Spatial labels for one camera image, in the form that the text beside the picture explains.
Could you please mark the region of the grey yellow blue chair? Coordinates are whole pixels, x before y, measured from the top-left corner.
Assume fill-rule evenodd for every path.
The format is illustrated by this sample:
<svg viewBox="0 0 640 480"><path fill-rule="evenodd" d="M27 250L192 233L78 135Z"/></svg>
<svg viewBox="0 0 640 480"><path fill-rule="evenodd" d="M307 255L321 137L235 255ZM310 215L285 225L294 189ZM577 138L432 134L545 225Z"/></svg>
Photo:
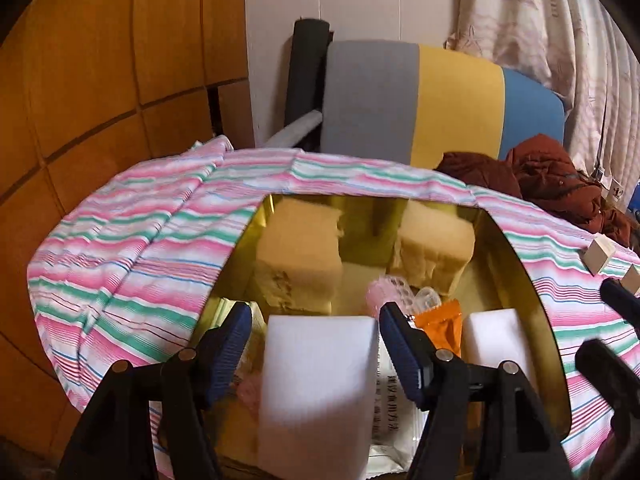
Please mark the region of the grey yellow blue chair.
<svg viewBox="0 0 640 480"><path fill-rule="evenodd" d="M539 133L564 139L561 100L484 58L425 44L336 40L318 18L294 24L284 126L270 148L435 168L447 152L503 159Z"/></svg>

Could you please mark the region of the large white foam block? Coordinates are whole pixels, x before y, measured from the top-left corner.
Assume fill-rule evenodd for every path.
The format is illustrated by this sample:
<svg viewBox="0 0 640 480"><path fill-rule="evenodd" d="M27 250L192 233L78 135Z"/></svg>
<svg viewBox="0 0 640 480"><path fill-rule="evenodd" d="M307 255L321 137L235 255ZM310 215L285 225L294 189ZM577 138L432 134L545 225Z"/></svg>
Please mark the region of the large white foam block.
<svg viewBox="0 0 640 480"><path fill-rule="evenodd" d="M377 366L374 318L270 318L258 467L279 479L362 479L372 436Z"/></svg>

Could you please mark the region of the dark red jacket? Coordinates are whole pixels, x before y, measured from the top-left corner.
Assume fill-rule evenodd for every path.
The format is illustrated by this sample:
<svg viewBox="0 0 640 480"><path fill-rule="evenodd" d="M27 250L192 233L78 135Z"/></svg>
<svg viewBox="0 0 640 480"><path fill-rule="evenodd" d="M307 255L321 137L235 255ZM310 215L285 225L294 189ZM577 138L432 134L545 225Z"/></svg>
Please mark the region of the dark red jacket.
<svg viewBox="0 0 640 480"><path fill-rule="evenodd" d="M581 174L559 141L539 133L509 151L506 159L447 152L436 170L466 184L531 202L548 214L631 248L639 225L609 205L600 185Z"/></svg>

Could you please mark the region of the cream cardboard box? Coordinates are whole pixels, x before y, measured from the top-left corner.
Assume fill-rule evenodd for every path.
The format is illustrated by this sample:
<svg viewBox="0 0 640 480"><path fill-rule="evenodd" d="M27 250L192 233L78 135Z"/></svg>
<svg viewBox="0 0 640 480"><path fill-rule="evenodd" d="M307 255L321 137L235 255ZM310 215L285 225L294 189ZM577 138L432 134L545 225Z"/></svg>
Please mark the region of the cream cardboard box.
<svg viewBox="0 0 640 480"><path fill-rule="evenodd" d="M580 258L589 273L596 276L606 267L614 254L615 243L604 234L598 233L582 252Z"/></svg>
<svg viewBox="0 0 640 480"><path fill-rule="evenodd" d="M636 264L632 264L625 275L620 280L620 284L630 292L631 295L637 296L640 292L640 270Z"/></svg>

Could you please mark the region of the pink hair roller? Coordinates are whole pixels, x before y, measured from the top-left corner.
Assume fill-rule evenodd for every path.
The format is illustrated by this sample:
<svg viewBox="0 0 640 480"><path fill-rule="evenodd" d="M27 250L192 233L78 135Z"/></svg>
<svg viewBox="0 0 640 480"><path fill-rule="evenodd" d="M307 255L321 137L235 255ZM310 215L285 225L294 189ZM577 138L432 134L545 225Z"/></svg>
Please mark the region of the pink hair roller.
<svg viewBox="0 0 640 480"><path fill-rule="evenodd" d="M368 286L364 301L372 318L378 318L381 308L388 302L396 304L404 315L412 315L414 293L400 276L385 274Z"/></svg>

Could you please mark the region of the gold tray box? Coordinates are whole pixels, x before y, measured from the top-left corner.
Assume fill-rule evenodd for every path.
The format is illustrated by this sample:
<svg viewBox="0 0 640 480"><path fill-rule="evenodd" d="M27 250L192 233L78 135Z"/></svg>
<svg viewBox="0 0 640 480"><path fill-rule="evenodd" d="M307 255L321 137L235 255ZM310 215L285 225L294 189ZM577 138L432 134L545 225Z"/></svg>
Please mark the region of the gold tray box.
<svg viewBox="0 0 640 480"><path fill-rule="evenodd" d="M238 388L205 417L224 475L279 479L257 465L270 318L372 318L364 296L385 274L403 278L414 294L430 286L442 304L457 299L462 324L474 312L514 309L524 328L538 390L513 361L465 362L461 344L469 402L453 479L570 478L561 444L570 399L559 349L533 283L495 220L475 207L348 195L267 196L222 266L195 336L222 324L238 302L252 312Z"/></svg>

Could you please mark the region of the orange snack packet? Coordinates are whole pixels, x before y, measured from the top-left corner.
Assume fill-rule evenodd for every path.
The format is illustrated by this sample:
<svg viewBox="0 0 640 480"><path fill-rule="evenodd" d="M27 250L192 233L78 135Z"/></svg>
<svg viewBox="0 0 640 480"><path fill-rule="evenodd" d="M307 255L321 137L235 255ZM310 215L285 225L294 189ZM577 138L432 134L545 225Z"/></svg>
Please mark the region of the orange snack packet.
<svg viewBox="0 0 640 480"><path fill-rule="evenodd" d="M435 349L446 349L461 356L462 312L457 299L417 314L414 324L427 334Z"/></svg>

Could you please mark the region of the patterned curtain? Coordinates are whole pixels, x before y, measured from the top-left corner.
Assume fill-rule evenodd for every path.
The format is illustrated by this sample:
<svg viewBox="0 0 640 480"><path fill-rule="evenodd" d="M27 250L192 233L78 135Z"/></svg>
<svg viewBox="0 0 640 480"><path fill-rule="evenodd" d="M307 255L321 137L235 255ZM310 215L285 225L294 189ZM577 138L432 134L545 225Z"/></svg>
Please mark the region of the patterned curtain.
<svg viewBox="0 0 640 480"><path fill-rule="evenodd" d="M460 0L447 46L553 91L574 165L602 172L629 204L639 182L639 61L600 0Z"/></svg>

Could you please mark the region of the white printed sachet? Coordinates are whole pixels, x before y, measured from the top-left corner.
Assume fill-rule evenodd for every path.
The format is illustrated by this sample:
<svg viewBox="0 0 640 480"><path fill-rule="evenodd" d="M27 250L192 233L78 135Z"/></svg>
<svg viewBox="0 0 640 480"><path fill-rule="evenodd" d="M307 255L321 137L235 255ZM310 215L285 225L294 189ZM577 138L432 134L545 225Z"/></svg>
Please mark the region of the white printed sachet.
<svg viewBox="0 0 640 480"><path fill-rule="evenodd" d="M364 478L407 472L426 418L427 412L406 397L383 338L378 337L372 438Z"/></svg>

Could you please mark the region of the small white foam block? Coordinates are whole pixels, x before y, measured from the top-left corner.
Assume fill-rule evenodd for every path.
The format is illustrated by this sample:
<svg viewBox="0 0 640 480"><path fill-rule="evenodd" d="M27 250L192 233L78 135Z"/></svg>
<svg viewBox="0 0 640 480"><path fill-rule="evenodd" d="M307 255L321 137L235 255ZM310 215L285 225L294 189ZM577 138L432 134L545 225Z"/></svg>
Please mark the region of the small white foam block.
<svg viewBox="0 0 640 480"><path fill-rule="evenodd" d="M489 367L513 361L538 390L532 354L514 309L469 314L462 324L462 353L465 362Z"/></svg>

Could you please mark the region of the pink striped tablecloth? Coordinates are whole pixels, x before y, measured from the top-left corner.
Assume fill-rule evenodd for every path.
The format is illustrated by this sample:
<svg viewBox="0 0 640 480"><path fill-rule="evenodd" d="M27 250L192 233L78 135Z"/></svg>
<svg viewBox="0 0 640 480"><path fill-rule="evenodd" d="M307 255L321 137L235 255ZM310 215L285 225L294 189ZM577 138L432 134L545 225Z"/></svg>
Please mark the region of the pink striped tablecloth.
<svg viewBox="0 0 640 480"><path fill-rule="evenodd" d="M188 342L222 266L268 194L397 196L485 209L552 325L572 411L563 448L574 473L587 472L612 412L576 370L576 351L599 338L631 368L639 365L634 329L601 301L600 278L580 260L588 232L433 170L294 148L235 150L223 137L118 174L32 256L27 281L38 334L74 408L88 404L113 362L160 362Z"/></svg>

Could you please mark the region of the clear plastic cup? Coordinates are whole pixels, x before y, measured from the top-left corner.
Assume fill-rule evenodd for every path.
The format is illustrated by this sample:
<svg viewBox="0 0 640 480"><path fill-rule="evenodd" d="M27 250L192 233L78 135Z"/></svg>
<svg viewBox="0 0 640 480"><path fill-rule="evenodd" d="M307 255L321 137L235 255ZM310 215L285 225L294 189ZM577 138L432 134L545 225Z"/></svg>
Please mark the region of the clear plastic cup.
<svg viewBox="0 0 640 480"><path fill-rule="evenodd" d="M442 300L435 289L425 286L416 292L412 304L414 314L420 314L438 308L442 304Z"/></svg>

